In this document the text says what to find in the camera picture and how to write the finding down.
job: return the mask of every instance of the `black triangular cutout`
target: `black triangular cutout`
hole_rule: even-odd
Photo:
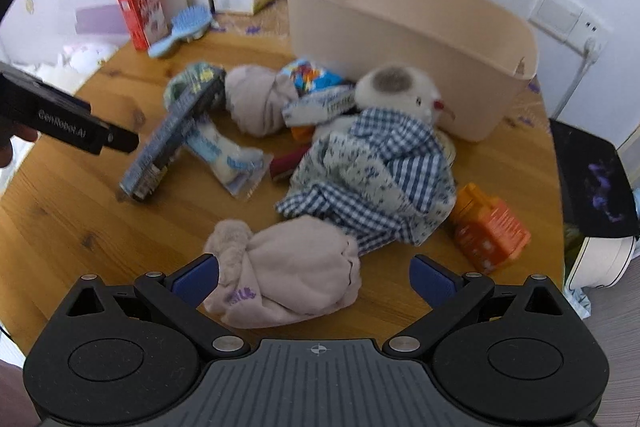
[[[531,298],[525,308],[527,312],[542,313],[545,315],[562,315],[562,310],[549,290],[538,287],[533,290]]]
[[[80,292],[80,295],[71,306],[68,314],[69,317],[79,317],[80,315],[91,315],[94,313],[100,313],[104,311],[104,306],[98,299],[93,288],[84,288]]]

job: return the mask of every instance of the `gray ridged plate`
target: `gray ridged plate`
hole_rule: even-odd
[[[60,425],[46,421],[42,427]],[[369,340],[262,341],[211,364],[198,388],[140,427],[485,427],[456,409],[418,362]]]

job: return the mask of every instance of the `light switch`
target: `light switch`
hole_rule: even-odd
[[[580,18],[583,6],[573,0],[538,0],[529,20],[561,42]]]

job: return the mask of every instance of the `blue hairbrush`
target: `blue hairbrush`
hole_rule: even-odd
[[[213,16],[204,6],[191,6],[178,13],[171,22],[171,35],[153,44],[148,50],[149,57],[164,57],[177,42],[202,38],[213,22]]]

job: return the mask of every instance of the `human hand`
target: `human hand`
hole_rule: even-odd
[[[12,136],[17,136],[27,142],[35,142],[38,139],[38,131],[0,117],[0,169],[9,165],[14,157],[14,149],[11,147],[10,141]]]

